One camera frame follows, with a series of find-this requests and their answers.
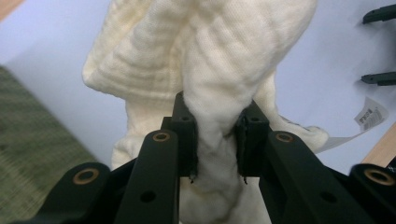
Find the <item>mounting hole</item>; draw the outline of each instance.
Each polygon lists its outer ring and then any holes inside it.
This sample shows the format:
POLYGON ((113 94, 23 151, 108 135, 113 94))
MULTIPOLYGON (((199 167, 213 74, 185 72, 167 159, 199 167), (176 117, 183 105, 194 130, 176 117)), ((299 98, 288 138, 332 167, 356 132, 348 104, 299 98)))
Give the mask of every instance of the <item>mounting hole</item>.
POLYGON ((276 139, 281 142, 290 143, 293 141, 293 136, 288 133, 277 133, 276 139))
POLYGON ((180 119, 183 120, 183 121, 189 121, 190 120, 189 117, 181 117, 180 119))
POLYGON ((171 136, 169 135, 169 133, 156 133, 152 139, 156 142, 164 142, 167 141, 169 138, 171 138, 171 136))
POLYGON ((364 174, 367 178, 380 185, 393 186, 396 183, 396 180, 391 175, 380 170, 366 169, 364 170, 364 174))
POLYGON ((336 203, 337 198, 330 192, 323 191, 320 193, 320 198, 328 203, 336 203))
POLYGON ((97 169, 87 168, 78 172, 73 177, 73 183, 75 183, 76 185, 86 185, 91 183, 98 176, 99 176, 99 171, 97 169))
POLYGON ((140 195, 140 201, 143 203, 151 203, 157 195, 152 190, 148 190, 140 195))
POLYGON ((258 122, 258 121, 260 121, 259 118, 251 118, 250 120, 253 121, 253 122, 258 122))

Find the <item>white towel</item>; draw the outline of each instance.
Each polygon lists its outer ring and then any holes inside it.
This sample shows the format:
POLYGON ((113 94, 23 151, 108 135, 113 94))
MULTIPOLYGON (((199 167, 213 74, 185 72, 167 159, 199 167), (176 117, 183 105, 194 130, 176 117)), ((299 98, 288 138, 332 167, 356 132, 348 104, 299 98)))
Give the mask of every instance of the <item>white towel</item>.
POLYGON ((113 0, 83 71, 89 87, 126 101, 128 133, 115 145, 113 168, 138 155, 184 91, 198 123, 199 176, 181 181, 180 221, 270 223, 258 180, 246 186, 237 173, 232 129, 254 99, 273 130, 299 135, 314 151, 326 142, 320 128, 276 109, 276 65, 315 7, 316 0, 113 0))

